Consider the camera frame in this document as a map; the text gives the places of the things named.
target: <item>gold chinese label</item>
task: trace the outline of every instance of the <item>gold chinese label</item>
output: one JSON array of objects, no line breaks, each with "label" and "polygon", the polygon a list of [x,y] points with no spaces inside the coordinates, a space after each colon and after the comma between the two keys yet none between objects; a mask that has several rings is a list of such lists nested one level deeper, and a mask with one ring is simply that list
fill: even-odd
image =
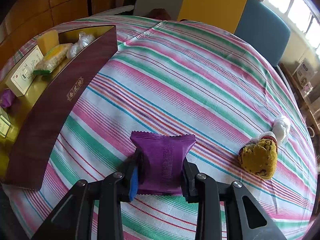
[{"label": "gold chinese label", "polygon": [[78,92],[79,88],[83,84],[83,78],[80,77],[78,81],[73,85],[73,87],[70,89],[69,93],[67,94],[68,101],[71,101],[75,94]]}]

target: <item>open box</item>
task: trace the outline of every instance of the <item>open box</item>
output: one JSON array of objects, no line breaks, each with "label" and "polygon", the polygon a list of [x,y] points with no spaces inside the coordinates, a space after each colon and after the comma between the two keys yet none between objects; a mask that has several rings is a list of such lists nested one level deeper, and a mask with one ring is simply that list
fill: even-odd
[{"label": "open box", "polygon": [[72,60],[63,60],[48,76],[36,76],[7,113],[11,126],[0,138],[0,176],[4,183],[39,190],[51,151],[73,106],[98,71],[117,51],[116,27],[103,25],[59,33],[59,42],[75,43],[79,33],[95,41]]}]

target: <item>metal bolt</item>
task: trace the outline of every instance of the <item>metal bolt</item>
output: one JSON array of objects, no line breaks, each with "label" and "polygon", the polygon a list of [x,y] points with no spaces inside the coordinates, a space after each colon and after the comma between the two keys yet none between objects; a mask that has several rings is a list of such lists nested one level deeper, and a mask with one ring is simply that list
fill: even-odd
[{"label": "metal bolt", "polygon": [[198,178],[198,179],[206,179],[206,178],[207,178],[207,175],[205,175],[204,173],[198,173],[198,174],[197,174],[197,178]]},{"label": "metal bolt", "polygon": [[238,180],[236,180],[233,182],[233,186],[240,188],[240,187],[242,187],[242,183],[239,182]]},{"label": "metal bolt", "polygon": [[79,187],[82,187],[82,186],[84,186],[86,183],[87,183],[86,180],[81,179],[81,180],[78,180],[78,181],[77,181],[76,185],[79,186]]},{"label": "metal bolt", "polygon": [[116,171],[116,172],[113,174],[113,176],[114,176],[115,178],[119,179],[119,178],[122,178],[123,174],[122,174],[122,172]]}]

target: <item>white mug handle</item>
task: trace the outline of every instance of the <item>white mug handle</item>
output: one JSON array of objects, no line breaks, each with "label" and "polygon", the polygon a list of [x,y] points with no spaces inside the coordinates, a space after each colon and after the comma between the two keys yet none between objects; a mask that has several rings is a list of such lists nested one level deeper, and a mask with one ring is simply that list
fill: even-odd
[{"label": "white mug handle", "polygon": [[315,136],[315,131],[310,126],[307,126],[307,128],[309,128],[312,131],[312,135],[310,135],[310,137],[313,138]]}]

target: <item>wall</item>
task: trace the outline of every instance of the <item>wall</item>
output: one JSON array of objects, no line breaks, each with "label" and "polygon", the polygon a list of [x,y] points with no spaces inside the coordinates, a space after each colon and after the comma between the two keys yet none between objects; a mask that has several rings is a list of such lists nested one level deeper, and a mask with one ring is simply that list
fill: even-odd
[{"label": "wall", "polygon": [[91,12],[96,14],[114,8],[114,5],[115,0],[17,0],[0,25],[0,69],[37,34],[60,23],[87,17]]},{"label": "wall", "polygon": [[320,60],[316,54],[315,49],[309,44],[303,33],[297,28],[297,26],[278,8],[274,7],[267,0],[263,1],[267,7],[274,11],[290,28],[291,34],[288,44],[284,50],[284,53],[280,59],[289,71],[293,72],[299,63],[306,58],[312,67],[318,71],[318,73],[310,81],[313,87],[316,87],[320,83]]}]

